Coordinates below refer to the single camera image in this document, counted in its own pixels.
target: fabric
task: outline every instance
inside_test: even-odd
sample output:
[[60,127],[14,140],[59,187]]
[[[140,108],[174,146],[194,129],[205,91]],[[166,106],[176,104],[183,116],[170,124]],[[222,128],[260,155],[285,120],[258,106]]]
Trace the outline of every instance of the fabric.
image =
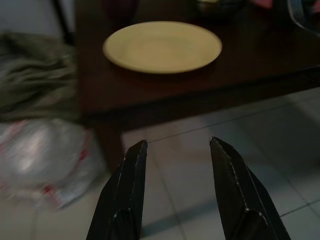
[[0,121],[79,119],[74,49],[38,34],[0,35]]

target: dark wooden table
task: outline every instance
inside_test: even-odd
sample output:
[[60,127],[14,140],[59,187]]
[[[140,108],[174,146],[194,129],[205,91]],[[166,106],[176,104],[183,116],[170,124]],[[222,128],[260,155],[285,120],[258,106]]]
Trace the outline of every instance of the dark wooden table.
[[124,131],[319,85],[320,39],[315,35],[297,27],[278,28],[270,12],[250,4],[228,23],[194,20],[186,2],[140,0],[132,23],[194,23],[220,37],[222,52],[201,69],[157,75],[110,63],[102,45],[115,29],[101,1],[76,1],[81,109],[111,170],[122,160]]

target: white plastic bag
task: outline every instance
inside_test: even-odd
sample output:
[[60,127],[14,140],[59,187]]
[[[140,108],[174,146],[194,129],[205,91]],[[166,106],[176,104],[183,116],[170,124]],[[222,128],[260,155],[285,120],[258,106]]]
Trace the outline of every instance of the white plastic bag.
[[0,123],[0,197],[61,208],[105,169],[90,131],[61,119]]

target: yellow plate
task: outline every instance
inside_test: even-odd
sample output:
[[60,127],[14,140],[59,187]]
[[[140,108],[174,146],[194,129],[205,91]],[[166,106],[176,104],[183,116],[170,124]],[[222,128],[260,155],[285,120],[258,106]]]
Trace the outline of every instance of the yellow plate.
[[172,74],[201,68],[218,57],[220,39],[202,27],[174,21],[131,25],[109,36],[104,55],[126,69]]

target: tile floor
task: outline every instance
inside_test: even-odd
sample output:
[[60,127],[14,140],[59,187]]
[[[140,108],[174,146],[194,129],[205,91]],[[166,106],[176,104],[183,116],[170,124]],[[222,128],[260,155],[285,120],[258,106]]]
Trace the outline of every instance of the tile floor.
[[[145,240],[224,240],[210,136],[242,155],[292,240],[320,239],[320,88],[314,88],[124,134],[126,148],[149,141]],[[58,212],[0,202],[0,239],[86,239],[104,181]]]

